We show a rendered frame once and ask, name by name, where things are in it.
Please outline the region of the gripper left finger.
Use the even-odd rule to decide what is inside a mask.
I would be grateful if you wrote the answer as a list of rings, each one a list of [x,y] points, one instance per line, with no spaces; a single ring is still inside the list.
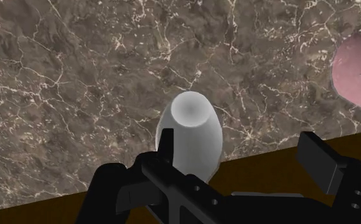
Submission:
[[[173,167],[174,130],[163,129],[157,151],[99,166],[76,224],[125,224],[130,211],[147,207],[161,224],[225,224],[223,195],[193,174]]]

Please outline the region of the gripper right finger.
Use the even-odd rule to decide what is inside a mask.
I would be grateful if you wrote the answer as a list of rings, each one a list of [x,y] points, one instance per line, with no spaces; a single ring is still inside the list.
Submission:
[[[301,132],[296,159],[327,195],[335,224],[361,224],[361,160],[340,155],[314,132]]]

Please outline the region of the white vase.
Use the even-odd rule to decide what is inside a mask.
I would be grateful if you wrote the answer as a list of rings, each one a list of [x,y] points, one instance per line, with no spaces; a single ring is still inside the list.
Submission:
[[[223,152],[222,127],[209,100],[194,91],[178,94],[162,112],[156,128],[156,147],[165,128],[174,129],[173,167],[209,182]]]

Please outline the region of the pink bowl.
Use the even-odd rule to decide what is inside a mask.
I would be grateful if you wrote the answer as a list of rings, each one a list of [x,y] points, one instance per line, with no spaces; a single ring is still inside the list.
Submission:
[[[361,34],[352,35],[339,45],[331,76],[338,95],[361,108]]]

